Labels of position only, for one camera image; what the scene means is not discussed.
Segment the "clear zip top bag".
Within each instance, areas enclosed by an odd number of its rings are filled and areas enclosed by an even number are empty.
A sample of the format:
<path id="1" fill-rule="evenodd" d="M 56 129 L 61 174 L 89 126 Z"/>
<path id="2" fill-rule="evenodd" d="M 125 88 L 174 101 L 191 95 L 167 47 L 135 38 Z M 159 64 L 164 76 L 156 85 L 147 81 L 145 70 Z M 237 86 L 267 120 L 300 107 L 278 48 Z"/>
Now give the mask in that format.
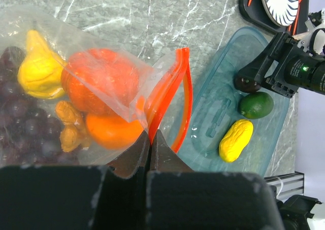
<path id="1" fill-rule="evenodd" d="M 104 165 L 153 140 L 176 92 L 178 152 L 193 90 L 189 48 L 148 65 L 42 11 L 1 9 L 1 164 Z"/>

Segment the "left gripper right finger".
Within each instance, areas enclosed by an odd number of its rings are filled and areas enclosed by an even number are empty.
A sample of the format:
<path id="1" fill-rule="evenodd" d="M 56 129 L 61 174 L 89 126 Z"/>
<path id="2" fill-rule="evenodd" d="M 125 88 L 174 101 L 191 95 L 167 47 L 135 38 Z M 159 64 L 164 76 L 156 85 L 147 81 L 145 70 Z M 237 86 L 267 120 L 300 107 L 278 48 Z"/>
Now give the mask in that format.
<path id="1" fill-rule="evenodd" d="M 157 132 L 146 175 L 147 229 L 281 229 L 273 192 L 255 173 L 195 172 Z"/>

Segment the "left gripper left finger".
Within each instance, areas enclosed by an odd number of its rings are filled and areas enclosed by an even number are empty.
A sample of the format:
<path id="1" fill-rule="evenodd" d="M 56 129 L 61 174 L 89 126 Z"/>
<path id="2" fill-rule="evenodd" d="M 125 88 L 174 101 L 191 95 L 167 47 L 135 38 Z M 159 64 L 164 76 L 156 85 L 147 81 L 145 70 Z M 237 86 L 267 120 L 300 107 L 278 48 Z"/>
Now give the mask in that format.
<path id="1" fill-rule="evenodd" d="M 142 229 L 148 135 L 104 166 L 1 168 L 1 229 Z"/>

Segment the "textured orange tangerine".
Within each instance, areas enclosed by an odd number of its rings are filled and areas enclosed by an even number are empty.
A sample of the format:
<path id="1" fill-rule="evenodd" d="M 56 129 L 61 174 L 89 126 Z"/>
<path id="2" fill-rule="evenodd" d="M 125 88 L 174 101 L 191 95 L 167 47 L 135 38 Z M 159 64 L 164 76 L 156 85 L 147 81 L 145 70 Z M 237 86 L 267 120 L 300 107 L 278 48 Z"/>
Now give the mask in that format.
<path id="1" fill-rule="evenodd" d="M 138 91 L 139 71 L 128 58 L 110 49 L 88 49 L 69 57 L 61 84 L 77 110 L 98 115 L 114 113 L 106 101 L 124 106 Z"/>

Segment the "dark red grape bunch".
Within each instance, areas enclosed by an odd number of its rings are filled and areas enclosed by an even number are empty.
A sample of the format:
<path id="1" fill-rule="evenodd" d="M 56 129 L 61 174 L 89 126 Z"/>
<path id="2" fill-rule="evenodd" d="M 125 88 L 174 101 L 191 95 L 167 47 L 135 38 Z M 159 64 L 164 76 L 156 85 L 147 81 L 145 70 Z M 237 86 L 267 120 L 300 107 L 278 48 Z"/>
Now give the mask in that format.
<path id="1" fill-rule="evenodd" d="M 74 153 L 61 149 L 59 120 L 40 108 L 18 83 L 25 53 L 16 46 L 1 55 L 1 166 L 58 163 L 78 165 Z"/>

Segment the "yellow pear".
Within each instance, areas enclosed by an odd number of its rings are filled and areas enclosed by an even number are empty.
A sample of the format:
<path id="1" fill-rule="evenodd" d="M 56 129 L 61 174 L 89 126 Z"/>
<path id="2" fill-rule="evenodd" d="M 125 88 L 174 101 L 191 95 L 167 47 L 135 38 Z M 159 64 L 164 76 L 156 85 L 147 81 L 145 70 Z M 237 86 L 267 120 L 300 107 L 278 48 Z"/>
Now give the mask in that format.
<path id="1" fill-rule="evenodd" d="M 46 100 L 63 96 L 61 73 L 67 62 L 33 29 L 27 32 L 26 50 L 17 75 L 23 90 L 30 96 Z"/>

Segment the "orange dried fruit slice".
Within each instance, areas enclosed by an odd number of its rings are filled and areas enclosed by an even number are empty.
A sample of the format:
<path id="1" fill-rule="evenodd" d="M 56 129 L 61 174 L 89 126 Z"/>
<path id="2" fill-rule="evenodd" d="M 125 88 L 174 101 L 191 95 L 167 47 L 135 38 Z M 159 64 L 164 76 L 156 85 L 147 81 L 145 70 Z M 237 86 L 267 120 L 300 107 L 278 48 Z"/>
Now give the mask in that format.
<path id="1" fill-rule="evenodd" d="M 60 142 L 63 152 L 72 152 L 79 146 L 88 148 L 92 140 L 84 126 L 68 124 L 60 133 Z"/>

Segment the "orange dried fruit piece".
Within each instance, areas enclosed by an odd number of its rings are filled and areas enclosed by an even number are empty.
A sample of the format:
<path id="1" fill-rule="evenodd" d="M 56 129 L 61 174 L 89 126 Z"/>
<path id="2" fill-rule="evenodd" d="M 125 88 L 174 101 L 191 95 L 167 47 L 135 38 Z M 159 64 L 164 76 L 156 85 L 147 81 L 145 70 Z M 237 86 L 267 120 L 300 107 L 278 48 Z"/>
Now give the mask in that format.
<path id="1" fill-rule="evenodd" d="M 64 125 L 84 126 L 82 113 L 69 101 L 59 101 L 55 106 L 55 113 Z"/>

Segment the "green lime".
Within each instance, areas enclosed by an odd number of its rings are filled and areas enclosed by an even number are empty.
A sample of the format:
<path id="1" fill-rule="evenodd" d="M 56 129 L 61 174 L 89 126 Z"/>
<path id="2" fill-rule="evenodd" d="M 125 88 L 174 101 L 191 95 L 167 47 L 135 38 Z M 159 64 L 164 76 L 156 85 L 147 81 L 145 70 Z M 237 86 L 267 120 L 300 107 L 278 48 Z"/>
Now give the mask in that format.
<path id="1" fill-rule="evenodd" d="M 251 93 L 240 100 L 239 112 L 248 119 L 260 119 L 269 115 L 274 108 L 272 97 L 265 92 Z"/>

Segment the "dark purple plum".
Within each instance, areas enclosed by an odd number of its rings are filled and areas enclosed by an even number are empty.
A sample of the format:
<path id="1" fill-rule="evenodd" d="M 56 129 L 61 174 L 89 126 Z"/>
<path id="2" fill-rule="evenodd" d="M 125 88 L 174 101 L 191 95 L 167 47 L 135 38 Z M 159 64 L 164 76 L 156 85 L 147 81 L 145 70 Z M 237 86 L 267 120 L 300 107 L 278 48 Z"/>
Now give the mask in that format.
<path id="1" fill-rule="evenodd" d="M 238 75 L 234 77 L 234 87 L 244 93 L 255 93 L 261 89 L 260 84 L 256 81 Z"/>

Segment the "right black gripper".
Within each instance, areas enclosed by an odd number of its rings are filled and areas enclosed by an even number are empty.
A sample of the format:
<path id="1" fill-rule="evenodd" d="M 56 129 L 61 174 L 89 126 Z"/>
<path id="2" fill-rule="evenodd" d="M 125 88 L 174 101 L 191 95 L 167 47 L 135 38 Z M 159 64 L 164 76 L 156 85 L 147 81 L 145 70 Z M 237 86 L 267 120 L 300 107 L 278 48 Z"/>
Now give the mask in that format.
<path id="1" fill-rule="evenodd" d="M 324 95 L 324 56 L 306 53 L 286 32 L 277 33 L 237 75 L 288 98 L 299 88 Z"/>

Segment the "yellow corn cob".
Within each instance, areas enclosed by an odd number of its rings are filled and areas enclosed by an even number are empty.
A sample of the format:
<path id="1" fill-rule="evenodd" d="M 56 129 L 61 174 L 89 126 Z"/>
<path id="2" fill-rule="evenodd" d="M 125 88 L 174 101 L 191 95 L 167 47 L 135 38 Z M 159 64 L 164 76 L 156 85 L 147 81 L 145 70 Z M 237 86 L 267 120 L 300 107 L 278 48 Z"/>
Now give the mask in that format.
<path id="1" fill-rule="evenodd" d="M 253 123 L 246 119 L 236 121 L 219 143 L 219 156 L 225 162 L 232 163 L 241 155 L 253 134 Z"/>

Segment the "smooth orange persimmon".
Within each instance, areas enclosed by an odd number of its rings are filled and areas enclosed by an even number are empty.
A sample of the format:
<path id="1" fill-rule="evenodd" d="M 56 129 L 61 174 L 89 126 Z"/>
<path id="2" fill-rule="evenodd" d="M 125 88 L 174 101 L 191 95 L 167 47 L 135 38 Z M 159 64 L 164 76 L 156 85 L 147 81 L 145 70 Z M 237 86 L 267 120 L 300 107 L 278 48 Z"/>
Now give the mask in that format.
<path id="1" fill-rule="evenodd" d="M 91 113 L 86 115 L 85 124 L 91 138 L 109 150 L 131 146 L 144 130 L 137 120 L 128 123 L 120 116 Z"/>

